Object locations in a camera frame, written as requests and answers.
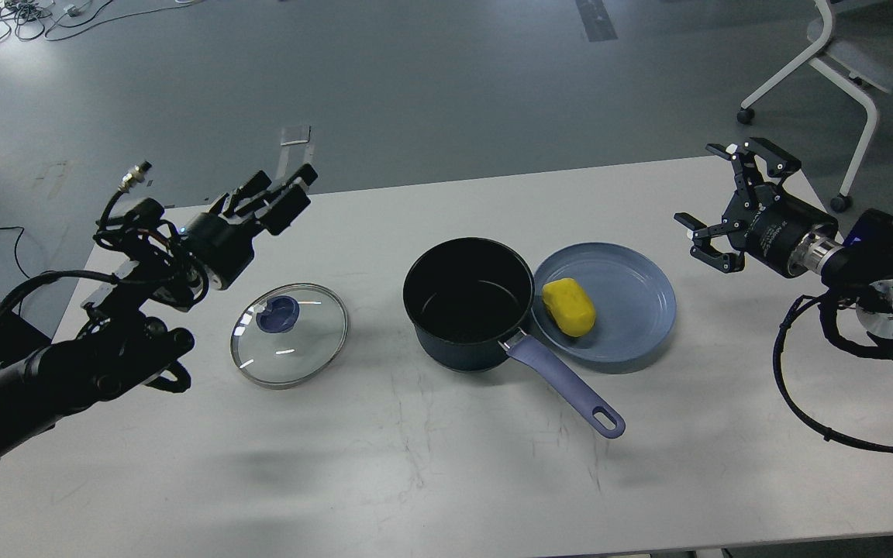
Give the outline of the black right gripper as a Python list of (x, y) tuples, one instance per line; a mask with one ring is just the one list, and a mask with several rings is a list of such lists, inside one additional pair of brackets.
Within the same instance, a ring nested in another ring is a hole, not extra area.
[[(674, 220), (690, 233), (690, 254), (723, 274), (745, 267), (745, 254), (786, 278), (807, 272), (803, 243), (808, 238), (833, 238), (839, 222), (822, 209), (784, 193), (783, 183), (802, 169), (802, 162), (775, 143), (750, 137), (723, 146), (709, 143), (706, 151), (726, 159), (733, 167), (735, 191), (729, 202), (729, 220), (707, 226), (687, 212)], [(736, 252), (722, 252), (713, 238), (729, 237)]]

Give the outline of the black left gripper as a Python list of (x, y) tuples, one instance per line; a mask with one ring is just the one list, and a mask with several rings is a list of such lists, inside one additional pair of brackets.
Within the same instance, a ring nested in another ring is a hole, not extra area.
[[(223, 195), (221, 215), (201, 212), (187, 223), (181, 234), (184, 248), (205, 270), (214, 290), (233, 286), (248, 268), (255, 255), (254, 238), (262, 232), (280, 236), (311, 205), (308, 191), (316, 179), (315, 167), (305, 163), (282, 186), (269, 188), (271, 178), (259, 170)], [(247, 218), (255, 211), (257, 219)]]

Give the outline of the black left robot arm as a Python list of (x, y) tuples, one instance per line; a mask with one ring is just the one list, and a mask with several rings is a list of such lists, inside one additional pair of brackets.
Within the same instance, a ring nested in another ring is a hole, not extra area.
[(142, 306), (155, 301), (184, 313), (209, 291), (226, 290), (251, 264), (254, 238), (283, 233), (308, 208), (309, 188), (318, 180), (311, 164), (280, 184), (255, 173), (179, 229), (152, 198), (114, 215), (120, 198), (142, 183), (149, 169), (144, 162), (129, 170), (97, 220), (93, 238), (104, 250), (124, 255), (120, 268), (109, 274), (43, 272), (0, 301), (2, 322), (22, 300), (61, 279), (100, 284), (84, 302), (86, 323), (73, 339), (39, 347), (14, 363), (0, 360), (0, 458), (61, 419), (136, 386), (187, 391), (191, 375), (180, 359), (194, 349), (194, 336), (145, 315)]

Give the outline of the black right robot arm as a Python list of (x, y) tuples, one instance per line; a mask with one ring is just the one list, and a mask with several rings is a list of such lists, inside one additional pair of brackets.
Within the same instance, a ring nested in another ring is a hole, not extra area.
[(789, 307), (772, 349), (772, 370), (784, 403), (823, 440), (875, 453), (893, 446), (861, 440), (819, 423), (793, 399), (784, 382), (782, 357), (791, 326), (809, 310), (819, 312), (823, 338), (840, 352), (893, 363), (893, 216), (868, 209), (843, 239), (839, 220), (788, 193), (784, 181), (801, 162), (765, 138), (733, 145), (706, 145), (730, 163), (734, 191), (716, 225), (685, 212), (674, 219), (688, 230), (691, 257), (724, 274), (744, 269), (747, 257), (784, 278), (811, 272), (825, 292), (801, 295)]

